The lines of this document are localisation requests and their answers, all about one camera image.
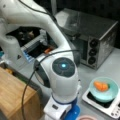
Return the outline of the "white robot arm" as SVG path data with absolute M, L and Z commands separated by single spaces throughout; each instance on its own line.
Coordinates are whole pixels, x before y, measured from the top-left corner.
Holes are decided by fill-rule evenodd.
M 8 33 L 19 27 L 37 27 L 45 30 L 54 41 L 34 61 L 33 74 L 40 83 L 51 89 L 49 101 L 44 107 L 45 120 L 76 120 L 80 108 L 76 105 L 80 92 L 80 80 L 76 55 L 79 51 L 58 26 L 54 17 L 33 0 L 0 0 L 0 47 L 9 65 L 19 70 L 27 63 L 18 40 Z

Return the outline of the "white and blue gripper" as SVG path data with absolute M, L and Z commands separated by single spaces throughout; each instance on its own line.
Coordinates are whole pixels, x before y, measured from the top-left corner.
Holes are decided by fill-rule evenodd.
M 50 97 L 44 107 L 45 120 L 76 120 L 80 114 L 77 98 L 68 102 L 59 102 L 53 96 Z

